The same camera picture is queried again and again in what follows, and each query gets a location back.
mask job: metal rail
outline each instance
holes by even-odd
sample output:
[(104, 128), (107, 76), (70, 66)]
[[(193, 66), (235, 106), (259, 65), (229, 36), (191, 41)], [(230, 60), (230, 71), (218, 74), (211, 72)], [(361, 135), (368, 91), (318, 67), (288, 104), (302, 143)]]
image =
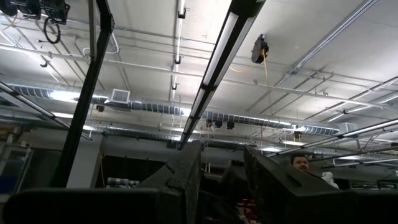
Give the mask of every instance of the metal rail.
[(94, 0), (89, 0), (88, 10), (90, 15), (90, 50), (91, 62), (88, 67), (87, 76), (81, 89), (80, 97), (73, 115), (72, 123), (63, 146), (60, 161), (55, 171), (51, 186), (66, 187), (72, 169), (73, 160), (80, 142), (80, 134), (86, 121), (87, 112), (90, 107), (91, 97), (93, 96), (95, 85), (100, 74), (104, 60), (106, 48), (109, 43), (114, 20), (109, 9), (107, 0), (96, 0), (100, 13), (100, 27), (98, 40), (96, 40), (95, 27), (95, 4)]

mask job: ceiling light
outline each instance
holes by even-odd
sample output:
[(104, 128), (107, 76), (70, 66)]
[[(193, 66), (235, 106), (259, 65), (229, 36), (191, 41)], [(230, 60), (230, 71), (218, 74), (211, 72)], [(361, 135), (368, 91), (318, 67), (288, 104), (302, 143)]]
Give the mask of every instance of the ceiling light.
[(391, 100), (393, 100), (393, 99), (395, 99), (395, 98), (397, 98), (397, 97), (398, 97), (398, 94), (396, 94), (396, 95), (394, 95), (394, 96), (392, 96), (392, 97), (389, 97), (389, 98), (387, 98), (387, 99), (381, 101), (380, 103), (387, 103), (388, 101), (391, 101)]
[(363, 159), (363, 158), (359, 157), (359, 156), (345, 156), (345, 157), (340, 157), (339, 159), (358, 160), (358, 159)]
[(337, 119), (337, 118), (342, 117), (343, 115), (344, 115), (344, 114), (339, 114), (338, 116), (335, 116), (334, 118), (331, 118), (330, 120), (328, 120), (328, 123), (334, 121), (334, 120)]
[(276, 149), (276, 148), (272, 148), (272, 147), (267, 147), (264, 149), (261, 149), (262, 151), (266, 151), (266, 152), (280, 152), (280, 149)]
[(189, 114), (191, 113), (190, 108), (180, 108), (181, 116), (188, 117)]
[(80, 93), (68, 92), (68, 91), (54, 91), (50, 93), (50, 97), (54, 100), (60, 100), (69, 103), (77, 103), (75, 99), (79, 98)]
[(303, 146), (306, 143), (305, 142), (295, 142), (295, 141), (282, 141), (283, 144), (288, 144), (291, 146)]
[(83, 129), (86, 130), (86, 131), (95, 131), (95, 128), (93, 128), (93, 127), (91, 127), (89, 125), (84, 125)]
[(58, 113), (58, 112), (51, 112), (51, 113), (59, 118), (73, 118), (73, 114)]
[(388, 121), (388, 122), (385, 122), (385, 123), (381, 123), (381, 124), (377, 124), (377, 125), (370, 126), (370, 127), (367, 127), (367, 128), (363, 128), (363, 129), (360, 129), (360, 130), (357, 130), (357, 131), (352, 131), (350, 133), (344, 134), (343, 137), (346, 138), (346, 137), (350, 137), (350, 136), (355, 136), (357, 134), (366, 133), (368, 131), (374, 131), (374, 130), (380, 129), (380, 128), (386, 128), (388, 126), (392, 126), (392, 125), (395, 125), (395, 124), (398, 124), (398, 119), (394, 119), (392, 121)]

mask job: cable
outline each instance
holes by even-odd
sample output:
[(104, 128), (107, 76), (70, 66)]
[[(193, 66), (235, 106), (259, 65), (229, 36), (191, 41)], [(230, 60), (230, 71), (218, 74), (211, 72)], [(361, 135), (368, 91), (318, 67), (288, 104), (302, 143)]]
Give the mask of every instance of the cable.
[(250, 66), (249, 69), (247, 69), (247, 70), (237, 70), (237, 69), (234, 69), (231, 66), (229, 66), (229, 69), (231, 69), (234, 72), (238, 72), (238, 73), (249, 73), (251, 71), (251, 69), (252, 69), (252, 66)]
[(266, 70), (266, 81), (268, 82), (268, 72), (267, 72), (267, 64), (266, 64), (266, 51), (264, 49), (261, 50), (262, 58), (264, 59), (264, 68)]
[(105, 157), (105, 155), (101, 155), (100, 153), (98, 153), (98, 156), (99, 156), (99, 168), (101, 168), (102, 184), (103, 184), (103, 187), (105, 188), (104, 170), (103, 170), (103, 166), (102, 166), (102, 159)]
[(12, 22), (10, 24), (8, 24), (5, 28), (3, 28), (1, 31), (5, 31), (6, 29), (10, 28), (12, 25), (14, 25), (15, 21), (17, 20), (18, 17), (18, 12), (17, 14), (14, 16), (14, 19), (12, 20)]
[(47, 41), (48, 41), (50, 44), (57, 44), (57, 43), (59, 43), (59, 42), (61, 41), (61, 30), (60, 30), (60, 26), (59, 26), (57, 23), (55, 23), (55, 26), (57, 27), (57, 38), (56, 38), (55, 40), (51, 40), (50, 37), (49, 37), (49, 35), (47, 34), (47, 26), (49, 25), (49, 21), (50, 21), (50, 20), (51, 20), (51, 17), (47, 17), (47, 18), (44, 20), (43, 33), (44, 33), (45, 38), (47, 39)]

